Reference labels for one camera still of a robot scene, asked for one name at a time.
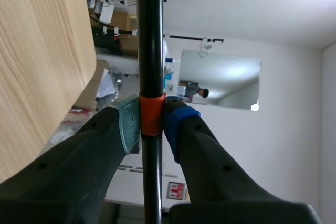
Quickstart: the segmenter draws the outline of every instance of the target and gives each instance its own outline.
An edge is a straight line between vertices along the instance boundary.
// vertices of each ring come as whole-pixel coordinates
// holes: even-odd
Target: red sign
[[[169,182],[167,198],[183,200],[183,191],[184,191],[184,184]]]

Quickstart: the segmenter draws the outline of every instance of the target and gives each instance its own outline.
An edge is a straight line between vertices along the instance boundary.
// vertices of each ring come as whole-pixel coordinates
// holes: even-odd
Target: light wood surface
[[[43,148],[91,79],[86,0],[1,0],[0,182]]]

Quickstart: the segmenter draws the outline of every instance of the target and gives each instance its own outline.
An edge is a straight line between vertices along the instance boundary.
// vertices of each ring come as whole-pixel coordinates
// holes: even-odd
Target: black rod
[[[140,95],[160,97],[162,89],[163,0],[136,0],[138,8]]]
[[[145,223],[162,221],[162,135],[142,136]]]
[[[174,38],[174,39],[190,39],[190,40],[199,40],[202,41],[203,38],[195,38],[195,37],[186,37],[186,36],[177,36],[177,35],[169,35],[169,38]],[[224,42],[223,39],[207,39],[208,42],[216,42],[219,41],[221,43]]]
[[[136,0],[140,95],[163,95],[163,0]],[[142,135],[144,213],[146,224],[162,222],[162,133]]]

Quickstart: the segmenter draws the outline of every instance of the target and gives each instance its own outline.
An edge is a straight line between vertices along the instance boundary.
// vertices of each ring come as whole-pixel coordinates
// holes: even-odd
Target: blue grip
[[[179,132],[180,121],[189,116],[198,115],[201,116],[200,112],[195,110],[193,107],[181,107],[175,109],[172,113],[163,112],[163,131],[169,142],[170,148],[174,155],[174,160],[179,164],[177,160],[177,134]]]

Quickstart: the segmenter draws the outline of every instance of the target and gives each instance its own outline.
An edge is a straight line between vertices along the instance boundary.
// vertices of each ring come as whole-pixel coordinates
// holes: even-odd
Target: man
[[[203,98],[208,97],[209,95],[209,90],[207,89],[201,89],[198,84],[196,83],[191,83],[191,84],[187,84],[185,87],[185,96],[193,96],[199,94],[200,96],[202,96]]]

